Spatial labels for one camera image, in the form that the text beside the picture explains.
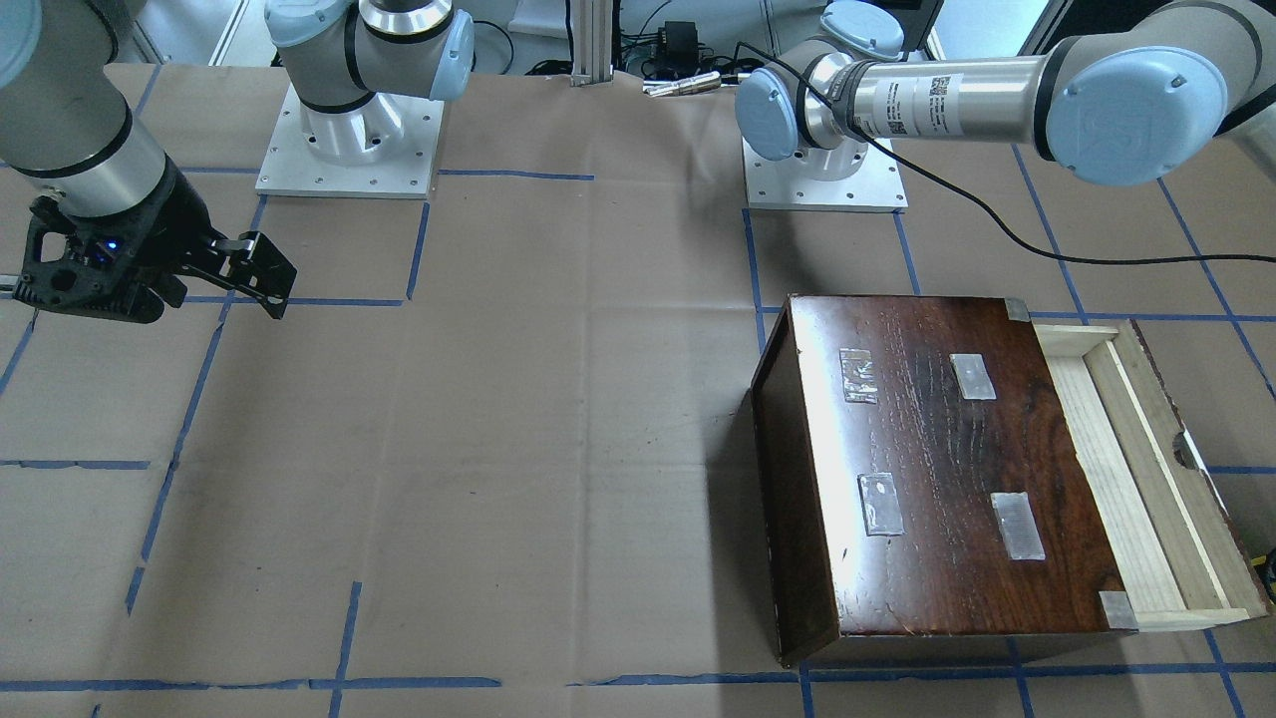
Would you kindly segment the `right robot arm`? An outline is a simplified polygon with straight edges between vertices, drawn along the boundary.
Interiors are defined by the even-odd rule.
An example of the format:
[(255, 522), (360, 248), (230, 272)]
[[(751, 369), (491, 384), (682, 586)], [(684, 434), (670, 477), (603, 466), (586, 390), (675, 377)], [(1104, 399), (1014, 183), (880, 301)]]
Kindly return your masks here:
[[(297, 270), (262, 232), (228, 238), (105, 77), (138, 1), (3, 4), (3, 159), (32, 182), (13, 298), (105, 321), (157, 321), (185, 278), (286, 312)], [(328, 161), (399, 136), (390, 96), (452, 101), (473, 71), (473, 17), (450, 1), (269, 1), (264, 20)]]

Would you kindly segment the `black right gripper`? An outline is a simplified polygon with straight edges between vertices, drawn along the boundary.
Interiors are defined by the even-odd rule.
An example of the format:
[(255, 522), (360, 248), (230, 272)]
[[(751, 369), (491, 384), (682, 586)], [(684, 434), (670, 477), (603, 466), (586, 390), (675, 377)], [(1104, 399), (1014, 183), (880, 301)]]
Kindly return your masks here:
[(204, 200), (174, 167), (128, 210), (71, 216), (68, 200), (40, 194), (13, 298), (45, 310), (105, 321), (157, 321), (188, 296), (182, 277), (254, 298), (285, 318), (296, 267), (260, 231), (228, 238), (211, 224)]

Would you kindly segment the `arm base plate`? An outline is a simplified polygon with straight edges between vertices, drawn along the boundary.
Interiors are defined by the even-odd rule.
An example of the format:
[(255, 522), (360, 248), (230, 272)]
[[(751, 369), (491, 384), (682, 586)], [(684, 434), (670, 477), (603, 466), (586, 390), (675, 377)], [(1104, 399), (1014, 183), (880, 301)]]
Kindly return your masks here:
[(800, 149), (782, 161), (743, 143), (743, 156), (752, 209), (898, 212), (910, 204), (897, 162), (866, 143)]
[(265, 195), (425, 200), (447, 102), (375, 94), (362, 108), (319, 114), (288, 88), (255, 189)]

